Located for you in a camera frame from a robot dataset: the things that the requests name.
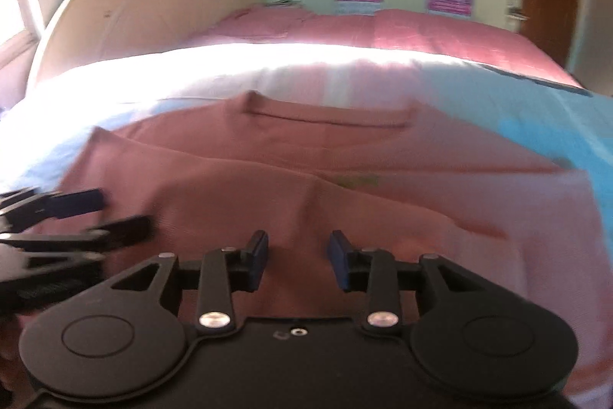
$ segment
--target t-shirt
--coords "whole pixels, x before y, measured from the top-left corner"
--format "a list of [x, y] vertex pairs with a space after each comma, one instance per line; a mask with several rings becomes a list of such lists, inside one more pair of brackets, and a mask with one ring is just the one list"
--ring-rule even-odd
[[611, 269], [585, 174], [428, 106], [337, 110], [247, 93], [96, 130], [61, 185], [90, 187], [109, 199], [104, 219], [159, 224], [153, 242], [114, 255], [111, 271], [161, 251], [201, 258], [264, 229], [270, 263], [260, 291], [238, 294], [238, 313], [350, 314], [361, 298], [336, 288], [325, 255], [341, 229], [399, 260], [440, 253], [562, 316], [580, 345], [571, 392], [611, 374]]

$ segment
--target bed sheet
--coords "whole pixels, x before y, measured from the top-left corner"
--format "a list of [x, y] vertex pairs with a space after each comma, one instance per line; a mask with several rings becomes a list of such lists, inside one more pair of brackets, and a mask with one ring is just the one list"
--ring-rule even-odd
[[525, 37], [477, 22], [404, 10], [374, 16], [315, 15], [300, 7], [255, 6], [232, 13], [187, 46], [220, 41], [336, 44], [443, 54], [565, 85], [581, 85]]
[[589, 172], [613, 255], [613, 100], [459, 59], [305, 44], [223, 44], [75, 68], [0, 121], [0, 192], [53, 189], [95, 125], [254, 89], [277, 100], [398, 109], [417, 98]]

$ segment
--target wooden board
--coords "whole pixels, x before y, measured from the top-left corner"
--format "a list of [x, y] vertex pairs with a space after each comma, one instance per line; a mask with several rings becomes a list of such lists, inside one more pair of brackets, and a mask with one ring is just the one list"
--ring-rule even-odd
[[240, 7], [239, 0], [64, 0], [42, 36], [28, 91], [71, 68], [175, 49]]

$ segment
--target pink fabric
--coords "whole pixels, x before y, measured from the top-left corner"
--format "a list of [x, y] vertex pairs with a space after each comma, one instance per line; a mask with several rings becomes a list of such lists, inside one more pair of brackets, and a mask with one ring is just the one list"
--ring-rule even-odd
[[248, 93], [97, 130], [60, 189], [90, 187], [108, 196], [104, 219], [148, 213], [161, 227], [111, 271], [161, 251], [198, 258], [263, 228], [271, 267], [241, 314], [353, 313], [360, 298], [336, 290], [324, 254], [340, 228], [399, 259], [439, 252], [549, 308], [579, 339], [569, 393], [611, 380], [612, 276], [587, 176], [428, 106], [337, 110]]
[[315, 15], [296, 7], [257, 6], [230, 15], [185, 45], [303, 42], [443, 54], [559, 84], [581, 87], [525, 37], [438, 15], [382, 10], [374, 16]]

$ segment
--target shelf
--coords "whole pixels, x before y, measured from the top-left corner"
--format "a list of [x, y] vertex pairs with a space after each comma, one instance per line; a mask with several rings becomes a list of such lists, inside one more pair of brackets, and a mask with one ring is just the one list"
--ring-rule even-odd
[[507, 18], [511, 19], [511, 20], [517, 20], [517, 21], [528, 21], [529, 18], [527, 16], [524, 15], [511, 15], [511, 13], [508, 13], [506, 15]]

